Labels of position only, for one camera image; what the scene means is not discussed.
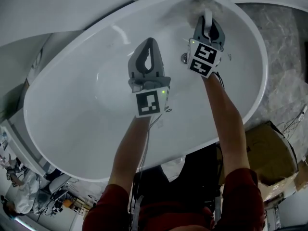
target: white cloth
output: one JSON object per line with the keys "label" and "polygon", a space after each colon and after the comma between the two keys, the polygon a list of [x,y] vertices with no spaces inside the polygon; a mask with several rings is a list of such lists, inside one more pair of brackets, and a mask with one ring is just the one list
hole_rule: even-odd
{"label": "white cloth", "polygon": [[33,207],[38,190],[44,188],[49,181],[29,170],[23,182],[24,185],[20,186],[17,191],[14,204],[17,213],[27,214]]}

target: red shirt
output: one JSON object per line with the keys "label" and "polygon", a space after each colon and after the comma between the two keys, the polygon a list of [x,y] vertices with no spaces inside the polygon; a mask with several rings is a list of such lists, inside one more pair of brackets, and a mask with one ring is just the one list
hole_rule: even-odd
{"label": "red shirt", "polygon": [[[83,223],[83,231],[122,231],[128,221],[128,193],[118,185],[108,185]],[[264,223],[264,206],[257,187],[255,172],[241,168],[225,180],[221,219],[215,230],[260,231]],[[208,230],[214,226],[213,215],[205,208],[200,213],[185,211],[180,202],[161,202],[141,208],[141,231],[167,231],[175,227],[200,225]]]}

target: drain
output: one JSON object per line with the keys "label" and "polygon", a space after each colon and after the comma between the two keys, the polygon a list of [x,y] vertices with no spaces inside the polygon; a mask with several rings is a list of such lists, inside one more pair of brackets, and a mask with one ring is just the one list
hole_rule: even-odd
{"label": "drain", "polygon": [[181,56],[181,61],[182,61],[182,63],[187,64],[187,53],[184,53],[184,54]]}

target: gray marble tile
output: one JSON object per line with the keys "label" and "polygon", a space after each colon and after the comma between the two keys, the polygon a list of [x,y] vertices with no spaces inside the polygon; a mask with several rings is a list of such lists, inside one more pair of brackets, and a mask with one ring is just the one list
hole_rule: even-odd
{"label": "gray marble tile", "polygon": [[265,28],[259,29],[264,40],[276,40],[280,37],[286,36],[298,36],[298,29],[295,30],[287,27],[279,27],[279,28]]}
{"label": "gray marble tile", "polygon": [[290,133],[288,141],[293,146],[297,161],[301,161],[302,156],[307,154],[308,148],[308,115],[297,125],[296,129]]}
{"label": "gray marble tile", "polygon": [[267,111],[272,112],[308,95],[308,85],[295,69],[271,75],[266,90]]}
{"label": "gray marble tile", "polygon": [[270,75],[291,69],[295,69],[298,73],[302,72],[298,37],[277,37],[265,39],[264,42],[268,53]]}
{"label": "gray marble tile", "polygon": [[268,114],[272,123],[283,131],[283,123],[293,121],[301,112],[307,102],[307,98],[296,100]]}
{"label": "gray marble tile", "polygon": [[292,9],[269,4],[239,4],[258,29],[296,27]]}

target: cardboard box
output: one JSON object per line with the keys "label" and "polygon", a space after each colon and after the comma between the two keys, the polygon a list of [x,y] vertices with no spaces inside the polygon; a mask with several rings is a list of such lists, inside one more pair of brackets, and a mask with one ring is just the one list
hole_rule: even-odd
{"label": "cardboard box", "polygon": [[[271,122],[247,131],[246,142],[250,168],[258,175],[263,199],[266,201],[279,195],[298,171],[293,147]],[[223,172],[219,182],[224,183]]]}
{"label": "cardboard box", "polygon": [[259,182],[258,188],[260,189],[263,201],[267,201],[283,193],[284,190],[286,190],[287,187],[290,185],[290,183],[296,178],[296,176],[297,173],[271,186]]}
{"label": "cardboard box", "polygon": [[294,179],[297,191],[305,187],[308,182],[308,165],[306,162],[301,161],[298,163],[298,175]]}

